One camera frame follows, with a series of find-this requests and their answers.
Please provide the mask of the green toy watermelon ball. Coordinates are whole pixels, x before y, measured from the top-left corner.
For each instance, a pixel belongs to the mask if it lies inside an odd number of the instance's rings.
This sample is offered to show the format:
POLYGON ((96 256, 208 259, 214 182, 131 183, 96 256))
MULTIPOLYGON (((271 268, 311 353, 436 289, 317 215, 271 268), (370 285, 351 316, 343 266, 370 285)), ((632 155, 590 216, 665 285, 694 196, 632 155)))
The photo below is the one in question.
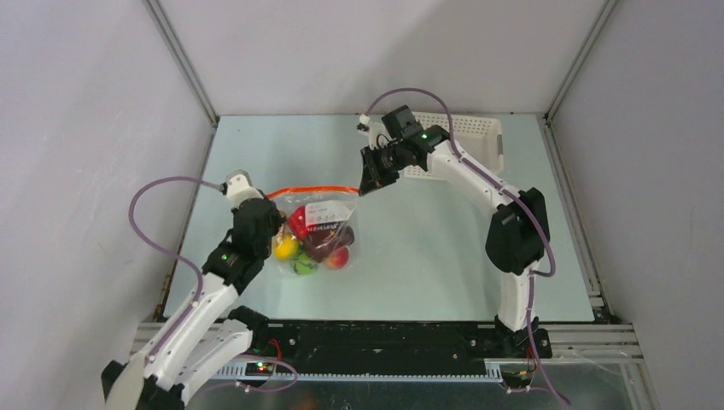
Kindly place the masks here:
POLYGON ((305 253, 298 254, 291 266, 293 272, 297 275, 309 275, 318 270, 318 263, 305 253))

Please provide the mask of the clear zip bag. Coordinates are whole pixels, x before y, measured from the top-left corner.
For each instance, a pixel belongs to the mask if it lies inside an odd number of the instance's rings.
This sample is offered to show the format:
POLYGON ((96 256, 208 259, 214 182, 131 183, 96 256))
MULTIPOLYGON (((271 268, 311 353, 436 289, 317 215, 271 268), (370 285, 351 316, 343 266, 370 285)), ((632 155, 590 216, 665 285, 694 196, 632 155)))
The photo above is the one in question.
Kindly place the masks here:
POLYGON ((284 217, 271 241, 272 257, 284 275, 306 276, 349 268, 358 248, 356 188, 297 186, 268 195, 284 217))

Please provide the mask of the yellow green toy mango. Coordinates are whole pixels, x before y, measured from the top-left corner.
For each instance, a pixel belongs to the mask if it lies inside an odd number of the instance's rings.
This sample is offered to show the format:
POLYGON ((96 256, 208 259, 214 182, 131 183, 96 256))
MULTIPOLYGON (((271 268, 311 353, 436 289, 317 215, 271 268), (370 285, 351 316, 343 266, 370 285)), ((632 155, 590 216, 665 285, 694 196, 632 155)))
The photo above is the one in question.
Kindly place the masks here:
POLYGON ((300 252, 300 243, 292 235, 284 234, 272 239, 272 255, 279 261, 293 260, 300 252))

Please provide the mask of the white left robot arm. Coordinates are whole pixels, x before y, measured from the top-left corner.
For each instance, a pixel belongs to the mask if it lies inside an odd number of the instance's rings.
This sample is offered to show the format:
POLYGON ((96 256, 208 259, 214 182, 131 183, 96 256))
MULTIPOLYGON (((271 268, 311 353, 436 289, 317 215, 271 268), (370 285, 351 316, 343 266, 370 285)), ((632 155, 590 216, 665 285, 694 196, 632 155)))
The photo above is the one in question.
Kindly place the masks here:
POLYGON ((240 202, 232 228, 208 256, 200 288, 190 293, 184 309, 127 363, 112 361, 103 370, 107 409, 184 409, 233 356, 266 352, 270 333, 255 323, 227 319, 214 337, 204 336, 262 271, 283 222, 265 196, 240 202))

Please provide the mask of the red toy wax apple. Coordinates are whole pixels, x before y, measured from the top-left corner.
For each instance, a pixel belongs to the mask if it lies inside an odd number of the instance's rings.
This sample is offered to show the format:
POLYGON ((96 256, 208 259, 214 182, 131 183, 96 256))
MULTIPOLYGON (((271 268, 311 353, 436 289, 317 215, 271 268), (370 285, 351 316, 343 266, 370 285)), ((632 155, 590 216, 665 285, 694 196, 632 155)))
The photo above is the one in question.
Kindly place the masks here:
POLYGON ((310 232, 307 225, 307 206, 300 205, 288 218, 287 225, 291 233, 299 240, 305 241, 310 232))

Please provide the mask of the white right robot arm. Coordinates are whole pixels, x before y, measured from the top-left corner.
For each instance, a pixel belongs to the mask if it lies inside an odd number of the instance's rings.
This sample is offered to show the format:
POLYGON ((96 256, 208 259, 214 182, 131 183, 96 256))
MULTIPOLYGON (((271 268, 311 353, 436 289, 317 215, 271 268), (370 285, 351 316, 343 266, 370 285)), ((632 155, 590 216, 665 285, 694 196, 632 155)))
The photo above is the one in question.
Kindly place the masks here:
POLYGON ((502 272, 496 335, 499 351, 518 357, 531 344, 525 327, 534 320, 534 275, 550 250, 546 200, 535 189, 515 190, 469 155, 456 141, 454 124, 424 126, 403 105, 376 122, 359 117, 368 137, 361 151, 359 195, 394 184, 403 169, 419 167, 447 181, 490 218, 485 252, 502 272))

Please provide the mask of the dark maroon toy fig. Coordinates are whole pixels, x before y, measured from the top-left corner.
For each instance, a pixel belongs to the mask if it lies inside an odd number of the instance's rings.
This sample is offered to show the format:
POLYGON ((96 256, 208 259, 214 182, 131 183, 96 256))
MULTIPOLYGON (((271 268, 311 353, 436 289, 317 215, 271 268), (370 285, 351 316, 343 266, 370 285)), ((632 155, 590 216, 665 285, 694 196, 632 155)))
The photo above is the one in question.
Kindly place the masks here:
POLYGON ((345 225, 336 228, 314 227, 310 230, 308 238, 303 241, 303 245, 307 255, 316 262, 322 262, 335 249, 349 246, 354 241, 355 234, 351 226, 345 225))

